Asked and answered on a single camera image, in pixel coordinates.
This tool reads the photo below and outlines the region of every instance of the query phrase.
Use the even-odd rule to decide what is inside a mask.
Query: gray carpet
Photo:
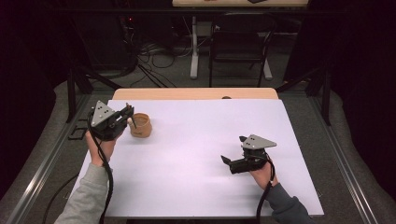
[[[274,79],[272,81],[264,81],[263,87],[277,87],[282,83],[282,76],[289,58],[290,49],[293,44],[293,38],[289,36],[276,37],[273,47],[270,48],[269,64],[273,72]],[[208,69],[207,69],[207,49],[201,48],[199,76],[196,80],[191,80],[190,73],[190,57],[177,57],[172,63],[172,58],[161,54],[154,56],[155,64],[158,66],[170,65],[167,68],[155,68],[151,63],[141,64],[151,67],[155,71],[166,76],[172,83],[178,87],[207,87],[208,85]],[[217,69],[218,73],[230,72],[229,66],[221,66]],[[141,79],[144,74],[136,69],[132,74],[125,77],[114,78],[113,81],[121,84],[123,87],[146,88],[155,87],[148,78]],[[95,104],[97,100],[106,102],[111,99],[113,91],[102,83],[93,80],[92,85],[95,92],[89,96],[87,104],[82,105],[80,119],[85,119],[88,110]],[[296,86],[292,90],[279,94],[283,100],[292,127],[296,133],[297,140],[301,146],[308,171],[312,176],[312,180],[318,193],[320,202],[323,206],[325,215],[323,217],[314,217],[318,223],[364,223],[361,218],[359,207],[355,204],[345,179],[337,165],[336,157],[332,149],[332,141],[326,134],[326,128],[323,127],[321,118],[318,116],[315,106],[316,98],[307,98],[301,92],[304,83]],[[56,145],[64,122],[67,117],[67,95],[65,83],[56,88],[57,104],[52,112],[51,119],[42,133],[41,138],[32,152],[28,162],[17,177],[13,186],[0,202],[0,223],[7,223],[11,213],[17,206],[20,198],[23,196],[27,186],[33,179],[35,172],[39,169],[41,162],[52,150],[52,146]],[[84,98],[78,93],[78,99]],[[361,184],[362,190],[367,198],[368,204],[371,205],[377,223],[393,223],[396,219],[396,204],[375,182],[367,166],[360,159],[359,154],[353,147],[350,140],[349,130],[342,111],[342,101],[336,94],[332,93],[331,100],[331,122],[332,131],[334,132],[339,144],[346,155],[353,174]],[[77,122],[78,127],[84,127],[85,122]],[[50,202],[50,198],[55,191],[69,178],[79,172],[80,166],[86,154],[84,140],[66,140],[62,143],[61,155],[50,172],[44,186],[41,187],[37,197],[34,199],[31,207],[28,209],[26,217],[22,223],[41,223]],[[75,180],[71,181],[64,190],[60,192],[50,207],[47,223],[52,223],[59,216],[66,203],[68,192],[73,188]],[[136,220],[134,223],[248,223],[249,220]],[[125,223],[125,220],[108,218],[106,223]],[[262,223],[275,223],[270,217],[264,217]]]

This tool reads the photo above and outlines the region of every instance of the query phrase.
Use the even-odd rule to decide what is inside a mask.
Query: gray sleeve
[[[280,183],[270,189],[266,200],[274,210],[273,218],[281,224],[315,223],[298,198],[290,197]]]
[[[55,221],[61,223],[99,223],[105,209],[108,176],[104,167],[90,163],[79,187]]]

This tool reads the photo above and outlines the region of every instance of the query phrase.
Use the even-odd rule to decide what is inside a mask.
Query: wire
[[[159,66],[159,65],[156,65],[155,62],[154,62],[154,55],[151,58],[151,63],[156,68],[168,68],[168,67],[172,66],[174,64],[174,62],[175,62],[175,55],[173,53],[170,53],[170,55],[172,56],[172,62],[170,64],[166,65],[166,66]]]
[[[160,73],[158,73],[158,72],[156,72],[156,71],[151,71],[152,73],[155,73],[155,74],[157,74],[158,76],[160,76],[160,77],[163,77],[163,78],[165,78],[173,87],[177,87],[172,81],[170,81],[166,76],[164,76],[164,75],[162,75],[162,74],[160,74]]]
[[[75,178],[78,177],[79,174],[73,175],[73,177],[71,177],[70,179],[68,179],[66,182],[64,182],[60,188],[58,188],[58,190],[55,192],[55,194],[52,196],[52,198],[49,201],[49,204],[47,205],[46,208],[46,212],[44,213],[44,217],[43,217],[43,224],[46,223],[47,221],[47,215],[49,213],[50,207],[52,206],[53,201],[55,201],[56,196],[58,196],[58,194],[61,192],[62,189],[64,189],[64,187],[66,187],[72,180],[74,180]]]
[[[176,57],[182,58],[182,57],[188,56],[191,52],[191,48],[187,48],[187,46],[188,46],[188,43],[185,43],[184,48],[173,48]]]
[[[148,57],[148,58],[146,60],[143,60],[142,58],[140,58],[140,56],[145,56],[145,57]],[[150,56],[149,56],[149,54],[148,55],[137,55],[137,59],[139,59],[142,63],[148,63],[149,59],[150,59]]]
[[[132,87],[134,84],[136,84],[136,83],[140,82],[141,80],[145,79],[145,77],[146,77],[146,75],[144,75],[143,77],[141,77],[141,78],[138,79],[137,81],[131,83],[131,84],[129,85],[129,87]]]
[[[165,84],[163,84],[157,77],[152,75],[144,66],[139,64],[137,67],[140,68],[140,70],[142,70],[142,72],[146,75],[146,77],[148,77],[151,80],[151,82],[154,83],[157,87],[161,87],[161,85],[158,84],[156,81],[154,81],[154,79],[156,79],[159,83],[161,83],[164,87],[167,88]]]
[[[262,196],[260,197],[259,204],[257,205],[256,220],[257,220],[257,223],[258,223],[258,224],[260,224],[260,216],[261,216],[261,213],[262,213],[262,205],[264,204],[264,200],[265,200],[265,198],[267,197],[267,195],[268,195],[268,193],[269,193],[269,191],[270,191],[270,189],[271,189],[271,187],[272,187],[272,183],[273,183],[273,181],[274,181],[275,174],[276,174],[276,173],[275,173],[275,166],[274,166],[274,164],[272,163],[271,158],[268,156],[268,154],[265,153],[265,155],[267,156],[267,158],[260,157],[260,156],[252,156],[252,157],[255,157],[255,158],[264,159],[265,162],[268,162],[268,163],[271,164],[271,176],[270,176],[270,181],[268,181],[268,184],[267,184],[267,186],[265,187],[265,190],[264,190],[264,192],[262,193]]]
[[[125,77],[128,74],[131,74],[133,71],[134,71],[134,67],[127,67],[127,68],[125,68],[125,70],[121,71],[119,74],[109,75],[109,76],[101,74],[101,76],[105,77],[107,79],[114,79],[114,78],[118,78],[118,77]]]
[[[186,25],[187,30],[189,31],[189,36],[191,37],[190,27],[189,27],[189,25],[187,24],[186,19],[185,19],[184,17],[183,17],[183,21],[184,21],[184,24]],[[192,47],[193,47],[193,42],[192,42],[192,37],[191,37],[191,45],[190,45],[189,51],[188,51],[187,53],[185,53],[184,55],[179,55],[179,56],[177,56],[177,57],[184,57],[184,56],[189,55],[189,54],[191,53]]]

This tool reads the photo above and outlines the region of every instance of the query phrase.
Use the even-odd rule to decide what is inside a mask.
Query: electronic device
[[[261,169],[268,162],[269,157],[265,152],[267,147],[275,147],[276,143],[258,135],[251,134],[249,137],[239,136],[244,150],[244,158],[236,161],[221,156],[223,162],[230,166],[232,174],[244,173]]]
[[[89,124],[91,125],[90,131],[92,135],[102,141],[110,141],[119,136],[126,128],[128,118],[134,122],[134,108],[128,103],[121,111],[116,112],[108,105],[98,101],[93,109],[92,120]]]

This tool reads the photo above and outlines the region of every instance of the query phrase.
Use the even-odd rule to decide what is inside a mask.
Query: hand
[[[107,161],[110,161],[111,155],[113,155],[114,146],[116,145],[117,139],[122,135],[122,133],[111,141],[102,141],[96,138],[96,141],[100,144],[101,149],[105,153]],[[89,131],[85,133],[85,139],[87,140],[88,149],[90,150],[92,164],[97,166],[102,166],[103,161],[99,156],[98,147],[93,141],[92,135]]]
[[[254,180],[256,180],[260,188],[265,189],[271,179],[271,164],[267,162],[260,170],[250,171],[250,174],[253,176]],[[275,175],[272,186],[274,187],[277,183]]]

